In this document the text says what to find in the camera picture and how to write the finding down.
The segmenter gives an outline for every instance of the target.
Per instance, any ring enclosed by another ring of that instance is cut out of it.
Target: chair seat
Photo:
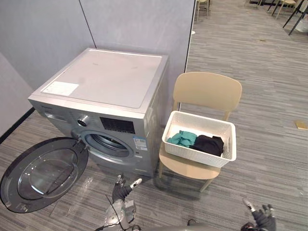
[[[296,4],[296,1],[293,0],[280,0],[280,1],[283,1],[286,4]]]
[[[164,143],[159,150],[160,161],[170,170],[193,179],[209,180],[220,173],[219,167],[213,167],[166,153]]]

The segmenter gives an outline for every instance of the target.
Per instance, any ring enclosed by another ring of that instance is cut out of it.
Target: control knob
[[[88,117],[87,115],[85,115],[85,116],[80,117],[80,118],[77,120],[77,123],[78,123],[80,126],[86,127],[88,121],[89,121],[89,117]]]

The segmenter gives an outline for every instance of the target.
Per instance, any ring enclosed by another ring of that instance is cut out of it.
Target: washing machine top
[[[45,83],[39,94],[140,108],[147,93],[151,99],[157,87],[165,66],[162,59],[159,55],[86,49]]]

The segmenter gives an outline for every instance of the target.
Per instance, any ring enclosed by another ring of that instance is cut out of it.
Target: teal cloth
[[[193,134],[192,132],[180,131],[179,133],[175,134],[172,138],[169,138],[167,142],[189,148],[190,145],[194,144],[196,138],[197,135]]]

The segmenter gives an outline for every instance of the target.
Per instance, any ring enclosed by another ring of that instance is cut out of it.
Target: washing machine door
[[[88,162],[85,144],[70,137],[38,143],[19,157],[1,179],[0,196],[12,212],[29,213],[63,196]]]

